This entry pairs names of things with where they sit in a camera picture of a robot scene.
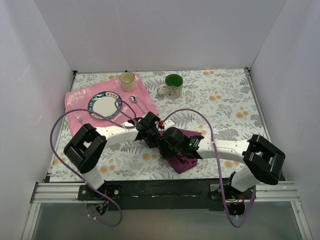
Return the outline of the purple satin napkin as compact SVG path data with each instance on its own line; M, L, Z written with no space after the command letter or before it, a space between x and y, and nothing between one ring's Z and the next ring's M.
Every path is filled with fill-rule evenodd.
M197 131L192 131L192 130L186 130L186 129L179 129L181 132L186 135L187 137L192 137L192 136L201 136L202 134ZM170 157L162 157L165 159L168 164L173 168L173 170L178 173L184 173L187 170L195 167L198 163L197 158L187 158L181 154L176 154L175 156L170 156Z

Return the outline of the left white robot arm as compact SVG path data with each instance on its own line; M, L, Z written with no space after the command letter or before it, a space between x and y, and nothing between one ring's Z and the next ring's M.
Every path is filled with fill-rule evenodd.
M106 196L105 180L98 170L97 163L106 147L119 143L144 141L149 148L158 146L160 133L157 124L160 118L152 112L144 117L136 117L108 127L93 127L86 123L65 146L63 153L90 185L89 194L95 200Z

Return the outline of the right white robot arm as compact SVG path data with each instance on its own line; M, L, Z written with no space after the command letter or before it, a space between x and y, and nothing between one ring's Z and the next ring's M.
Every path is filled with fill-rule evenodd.
M180 129L170 127L157 142L164 158L181 154L188 159L215 158L244 164L245 167L233 172L222 187L232 199L259 183L277 185L286 158L283 151L258 134L249 140L212 142L208 137L186 136Z

